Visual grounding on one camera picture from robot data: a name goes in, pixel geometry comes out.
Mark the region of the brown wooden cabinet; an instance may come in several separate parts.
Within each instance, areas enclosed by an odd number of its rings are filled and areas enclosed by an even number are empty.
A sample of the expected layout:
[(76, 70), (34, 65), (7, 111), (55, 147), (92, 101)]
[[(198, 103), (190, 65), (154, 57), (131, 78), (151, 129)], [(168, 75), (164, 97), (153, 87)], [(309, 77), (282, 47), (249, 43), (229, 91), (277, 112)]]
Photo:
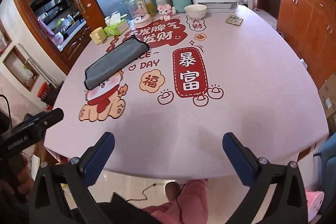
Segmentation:
[(320, 88), (335, 73), (335, 0), (281, 0), (277, 30)]

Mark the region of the pink printed tablecloth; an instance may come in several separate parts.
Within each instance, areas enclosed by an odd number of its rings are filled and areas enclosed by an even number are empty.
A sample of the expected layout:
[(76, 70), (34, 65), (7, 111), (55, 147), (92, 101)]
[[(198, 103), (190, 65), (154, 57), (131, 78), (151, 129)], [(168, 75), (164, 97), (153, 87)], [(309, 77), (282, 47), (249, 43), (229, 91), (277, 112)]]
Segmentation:
[[(232, 132), (272, 162), (298, 154), (328, 134), (317, 87), (287, 42), (241, 6), (240, 26), (227, 13), (156, 20), (105, 43), (89, 43), (55, 106), (64, 118), (45, 147), (80, 156), (105, 132), (116, 139), (106, 169), (151, 178), (229, 175), (222, 138)], [(150, 50), (99, 84), (85, 70), (135, 35)]]

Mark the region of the teal cup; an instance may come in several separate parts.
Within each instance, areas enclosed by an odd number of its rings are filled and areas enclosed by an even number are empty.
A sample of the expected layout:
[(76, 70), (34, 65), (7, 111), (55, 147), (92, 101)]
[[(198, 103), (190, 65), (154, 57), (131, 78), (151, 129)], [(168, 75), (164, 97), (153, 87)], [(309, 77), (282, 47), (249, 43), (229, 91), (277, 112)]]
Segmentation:
[(185, 7), (192, 4), (191, 0), (172, 0), (173, 6), (175, 7), (178, 13), (184, 13)]

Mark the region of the blue chair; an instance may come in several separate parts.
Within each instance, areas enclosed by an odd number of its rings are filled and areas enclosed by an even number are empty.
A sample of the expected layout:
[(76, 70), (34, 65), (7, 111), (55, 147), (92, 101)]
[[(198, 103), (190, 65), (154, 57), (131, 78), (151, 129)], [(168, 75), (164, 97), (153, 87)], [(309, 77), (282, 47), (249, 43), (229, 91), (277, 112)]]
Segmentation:
[(318, 160), (319, 190), (324, 192), (320, 212), (323, 213), (335, 196), (335, 133), (313, 155)]

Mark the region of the pink block cat figure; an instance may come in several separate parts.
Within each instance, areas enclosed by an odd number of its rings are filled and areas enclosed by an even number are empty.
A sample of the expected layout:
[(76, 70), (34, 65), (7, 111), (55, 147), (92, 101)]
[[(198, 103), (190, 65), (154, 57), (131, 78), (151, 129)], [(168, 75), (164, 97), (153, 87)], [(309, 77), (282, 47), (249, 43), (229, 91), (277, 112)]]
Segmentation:
[(157, 10), (159, 13), (160, 20), (164, 20), (164, 21), (170, 20), (171, 17), (176, 14), (175, 7), (169, 4), (158, 5)]

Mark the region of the red basket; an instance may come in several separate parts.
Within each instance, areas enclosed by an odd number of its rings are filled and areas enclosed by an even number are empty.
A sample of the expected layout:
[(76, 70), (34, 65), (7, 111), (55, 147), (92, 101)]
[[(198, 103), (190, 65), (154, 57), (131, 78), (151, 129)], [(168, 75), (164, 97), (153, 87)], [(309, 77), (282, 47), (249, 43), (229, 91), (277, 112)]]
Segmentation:
[(45, 99), (50, 89), (50, 85), (47, 82), (44, 82), (41, 88), (38, 91), (37, 97), (41, 100)]

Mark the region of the small patterned coaster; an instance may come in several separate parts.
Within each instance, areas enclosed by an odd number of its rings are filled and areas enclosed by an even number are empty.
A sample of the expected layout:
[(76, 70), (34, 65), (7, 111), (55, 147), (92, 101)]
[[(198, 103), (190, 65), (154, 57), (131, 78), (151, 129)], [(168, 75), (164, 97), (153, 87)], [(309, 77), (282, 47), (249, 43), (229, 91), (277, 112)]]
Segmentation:
[(243, 18), (236, 16), (236, 15), (230, 15), (226, 19), (226, 23), (232, 24), (234, 26), (240, 26), (242, 22), (243, 22)]

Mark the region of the yellow liquid glass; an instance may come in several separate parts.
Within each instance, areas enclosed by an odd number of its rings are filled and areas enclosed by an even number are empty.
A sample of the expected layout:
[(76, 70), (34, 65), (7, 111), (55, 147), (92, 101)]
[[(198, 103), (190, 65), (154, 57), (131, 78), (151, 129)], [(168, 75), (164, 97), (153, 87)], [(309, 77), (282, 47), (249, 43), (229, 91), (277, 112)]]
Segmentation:
[(155, 16), (155, 9), (154, 5), (151, 0), (145, 0), (145, 5), (147, 8), (148, 13), (150, 14), (151, 17)]

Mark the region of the glass dome with pink base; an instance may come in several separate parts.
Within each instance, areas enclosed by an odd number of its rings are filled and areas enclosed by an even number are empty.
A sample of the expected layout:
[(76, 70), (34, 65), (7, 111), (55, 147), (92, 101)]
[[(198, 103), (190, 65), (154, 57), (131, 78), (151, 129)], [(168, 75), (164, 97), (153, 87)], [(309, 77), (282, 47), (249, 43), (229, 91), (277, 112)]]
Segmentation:
[(152, 22), (144, 0), (130, 0), (127, 3), (135, 28), (144, 28)]

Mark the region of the green tissue box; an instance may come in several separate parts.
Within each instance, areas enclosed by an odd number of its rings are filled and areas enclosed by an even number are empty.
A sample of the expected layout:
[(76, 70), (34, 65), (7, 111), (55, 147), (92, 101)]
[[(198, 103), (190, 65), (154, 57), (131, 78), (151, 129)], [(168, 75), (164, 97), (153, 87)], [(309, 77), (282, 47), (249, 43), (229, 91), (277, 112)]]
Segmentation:
[(104, 28), (104, 32), (107, 36), (116, 36), (123, 34), (129, 28), (129, 24), (126, 19), (123, 19), (120, 23), (108, 25)]

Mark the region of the cardboard box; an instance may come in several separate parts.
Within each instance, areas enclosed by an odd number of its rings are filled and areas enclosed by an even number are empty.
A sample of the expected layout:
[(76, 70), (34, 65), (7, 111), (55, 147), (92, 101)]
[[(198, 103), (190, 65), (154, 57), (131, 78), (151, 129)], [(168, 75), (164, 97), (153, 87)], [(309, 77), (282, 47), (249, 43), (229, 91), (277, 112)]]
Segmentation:
[(319, 97), (325, 111), (329, 134), (335, 133), (335, 74), (332, 74), (329, 79), (320, 88)]

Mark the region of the yellow mug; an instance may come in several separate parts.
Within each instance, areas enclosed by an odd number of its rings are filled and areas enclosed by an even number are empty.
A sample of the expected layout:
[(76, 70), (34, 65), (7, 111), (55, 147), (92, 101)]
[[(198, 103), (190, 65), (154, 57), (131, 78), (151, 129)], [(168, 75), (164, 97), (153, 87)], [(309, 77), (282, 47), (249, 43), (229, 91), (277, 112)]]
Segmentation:
[(90, 37), (96, 45), (102, 44), (107, 39), (107, 35), (102, 27), (98, 27), (92, 31)]

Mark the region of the white ceramic bowl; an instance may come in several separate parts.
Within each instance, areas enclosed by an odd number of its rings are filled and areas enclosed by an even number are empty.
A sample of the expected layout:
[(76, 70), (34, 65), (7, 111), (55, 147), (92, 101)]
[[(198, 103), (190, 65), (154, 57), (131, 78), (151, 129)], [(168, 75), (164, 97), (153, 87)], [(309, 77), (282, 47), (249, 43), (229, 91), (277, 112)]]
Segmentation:
[(207, 6), (206, 5), (188, 5), (185, 8), (186, 15), (193, 20), (203, 19), (206, 16)]

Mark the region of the purple and grey towel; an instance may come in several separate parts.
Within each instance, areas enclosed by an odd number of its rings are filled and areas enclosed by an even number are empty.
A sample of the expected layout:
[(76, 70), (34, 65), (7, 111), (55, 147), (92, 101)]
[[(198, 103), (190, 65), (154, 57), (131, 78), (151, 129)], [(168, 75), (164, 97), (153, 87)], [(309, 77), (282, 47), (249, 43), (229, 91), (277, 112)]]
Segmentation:
[(84, 86), (87, 90), (93, 90), (149, 50), (146, 42), (132, 35), (85, 70)]

